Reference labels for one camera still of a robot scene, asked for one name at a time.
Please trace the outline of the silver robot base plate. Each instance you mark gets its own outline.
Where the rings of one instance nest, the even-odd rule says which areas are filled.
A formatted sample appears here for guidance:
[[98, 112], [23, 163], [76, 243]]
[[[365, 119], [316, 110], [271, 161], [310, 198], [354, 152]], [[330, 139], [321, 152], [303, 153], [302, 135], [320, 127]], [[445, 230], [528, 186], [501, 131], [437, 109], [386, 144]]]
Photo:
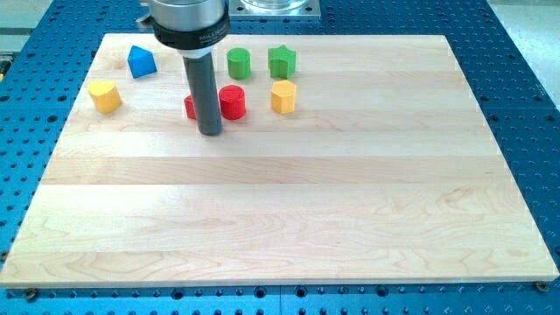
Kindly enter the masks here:
[[232, 20], [320, 20], [319, 0], [229, 0]]

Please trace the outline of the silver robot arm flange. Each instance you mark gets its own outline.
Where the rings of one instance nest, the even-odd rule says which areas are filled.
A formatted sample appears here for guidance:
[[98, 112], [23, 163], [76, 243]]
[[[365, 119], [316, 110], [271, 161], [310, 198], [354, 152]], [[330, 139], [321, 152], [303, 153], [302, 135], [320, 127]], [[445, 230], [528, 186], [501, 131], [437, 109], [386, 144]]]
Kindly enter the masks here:
[[136, 22], [151, 28], [162, 45], [188, 59], [200, 59], [229, 32], [228, 1], [147, 0], [148, 12]]

